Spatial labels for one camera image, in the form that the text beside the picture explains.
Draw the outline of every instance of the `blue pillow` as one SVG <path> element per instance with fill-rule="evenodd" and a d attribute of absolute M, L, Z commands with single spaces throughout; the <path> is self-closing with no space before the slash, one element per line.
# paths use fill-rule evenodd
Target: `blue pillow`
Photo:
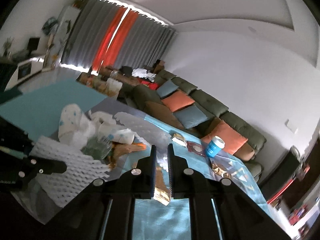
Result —
<path fill-rule="evenodd" d="M 208 120 L 208 117 L 195 105 L 175 112 L 174 115 L 186 129 L 197 126 L 198 124 Z"/>
<path fill-rule="evenodd" d="M 161 87 L 159 87 L 156 92 L 160 96 L 160 98 L 165 98 L 167 95 L 170 95 L 173 91 L 178 88 L 177 85 L 173 84 L 171 80 L 168 80 Z"/>

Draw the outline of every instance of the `sofa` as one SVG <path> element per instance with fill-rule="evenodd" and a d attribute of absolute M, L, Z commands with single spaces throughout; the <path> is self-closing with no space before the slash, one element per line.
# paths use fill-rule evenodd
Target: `sofa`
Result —
<path fill-rule="evenodd" d="M 248 141 L 234 156 L 243 161 L 257 182 L 261 176 L 263 167 L 254 159 L 266 143 L 266 138 L 246 121 L 229 111 L 229 108 L 222 102 L 204 91 L 198 90 L 190 82 L 166 70 L 161 70 L 155 77 L 155 82 L 159 85 L 163 85 L 168 80 L 171 80 L 172 83 L 179 87 L 178 90 L 181 90 L 195 101 L 194 105 L 207 117 L 205 122 L 190 129 L 185 129 L 172 111 L 163 104 L 157 91 L 151 90 L 142 84 L 130 88 L 124 87 L 127 104 L 198 138 L 206 136 L 219 122 L 224 121 L 243 137 L 248 138 Z"/>

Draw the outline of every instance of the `floor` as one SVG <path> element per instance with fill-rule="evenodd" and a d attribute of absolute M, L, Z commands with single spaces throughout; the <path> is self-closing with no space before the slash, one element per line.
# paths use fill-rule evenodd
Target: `floor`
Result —
<path fill-rule="evenodd" d="M 33 90 L 39 89 L 41 87 L 49 86 L 55 84 L 56 82 L 74 79 L 76 80 L 81 74 L 80 71 L 76 71 L 69 68 L 57 67 L 52 71 L 41 72 L 34 77 L 31 77 L 18 88 L 22 93 L 28 93 Z"/>

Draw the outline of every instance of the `light switch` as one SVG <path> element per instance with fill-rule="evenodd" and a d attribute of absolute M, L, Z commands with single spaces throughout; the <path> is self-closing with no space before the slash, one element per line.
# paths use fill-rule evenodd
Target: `light switch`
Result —
<path fill-rule="evenodd" d="M 298 132 L 298 127 L 296 125 L 294 125 L 289 119 L 287 121 L 285 121 L 284 123 L 286 125 L 286 127 L 289 128 L 289 130 L 291 132 L 293 132 L 294 134 L 296 134 Z"/>

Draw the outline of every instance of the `silver screw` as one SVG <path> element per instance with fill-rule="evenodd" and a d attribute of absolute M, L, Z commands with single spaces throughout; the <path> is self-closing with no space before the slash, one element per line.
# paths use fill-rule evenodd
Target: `silver screw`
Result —
<path fill-rule="evenodd" d="M 186 175 L 192 175 L 193 174 L 193 169 L 186 168 L 186 169 L 184 169 L 183 173 L 186 174 Z"/>
<path fill-rule="evenodd" d="M 231 180 L 230 179 L 223 178 L 220 181 L 221 181 L 222 185 L 224 185 L 224 186 L 230 186 L 231 185 Z"/>
<path fill-rule="evenodd" d="M 104 182 L 103 179 L 95 179 L 93 181 L 93 185 L 96 186 L 96 187 L 99 187 L 99 186 L 101 186 L 103 184 L 103 182 Z"/>
<path fill-rule="evenodd" d="M 25 173 L 23 171 L 19 171 L 19 177 L 23 178 L 25 176 Z"/>
<path fill-rule="evenodd" d="M 140 175 L 141 174 L 141 170 L 140 169 L 133 169 L 131 171 L 132 175 Z"/>

